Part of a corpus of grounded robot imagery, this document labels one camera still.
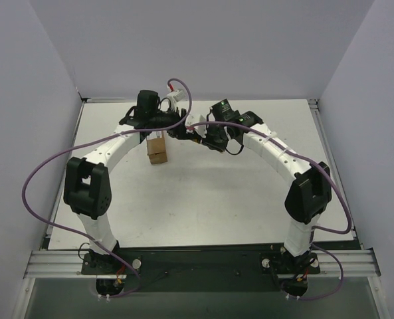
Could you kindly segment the brown cardboard express box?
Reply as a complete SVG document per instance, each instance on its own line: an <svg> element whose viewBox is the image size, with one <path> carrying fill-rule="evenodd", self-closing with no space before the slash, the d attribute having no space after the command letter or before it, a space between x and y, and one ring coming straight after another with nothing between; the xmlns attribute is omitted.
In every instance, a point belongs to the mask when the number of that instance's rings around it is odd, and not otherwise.
<svg viewBox="0 0 394 319"><path fill-rule="evenodd" d="M149 162L152 165L167 162L165 136L162 131L152 132L146 138Z"/></svg>

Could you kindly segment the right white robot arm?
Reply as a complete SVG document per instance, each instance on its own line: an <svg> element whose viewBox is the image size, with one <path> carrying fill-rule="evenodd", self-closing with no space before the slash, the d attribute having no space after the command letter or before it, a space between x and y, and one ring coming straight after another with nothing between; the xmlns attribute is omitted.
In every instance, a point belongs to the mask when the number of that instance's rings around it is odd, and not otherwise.
<svg viewBox="0 0 394 319"><path fill-rule="evenodd" d="M293 150L277 138L276 133L254 112L240 114L224 99L210 107L210 113L216 122L235 123L250 130L213 124L207 126L209 133L219 132L222 139L236 140L243 147L252 150L290 186L284 206L291 222L284 248L293 257L304 255L310 250L312 227L332 200L330 183L312 164L291 156Z"/></svg>

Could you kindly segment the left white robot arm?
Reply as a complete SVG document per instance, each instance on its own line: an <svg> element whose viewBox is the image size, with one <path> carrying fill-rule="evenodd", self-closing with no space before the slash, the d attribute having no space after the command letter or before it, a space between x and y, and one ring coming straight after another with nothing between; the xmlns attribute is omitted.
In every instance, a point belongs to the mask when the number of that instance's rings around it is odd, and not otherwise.
<svg viewBox="0 0 394 319"><path fill-rule="evenodd" d="M127 131L165 128L178 123L186 114L185 110L177 110L177 103L184 98L184 90L173 90L167 95L169 108L163 111L159 108L162 100L157 92L141 90L136 105L119 121L113 139L83 158L72 157L67 162L63 200L77 214L86 234L92 237L90 257L105 273L113 273L120 267L120 256L115 253L119 244L107 215L112 201L110 172L150 135L147 131Z"/></svg>

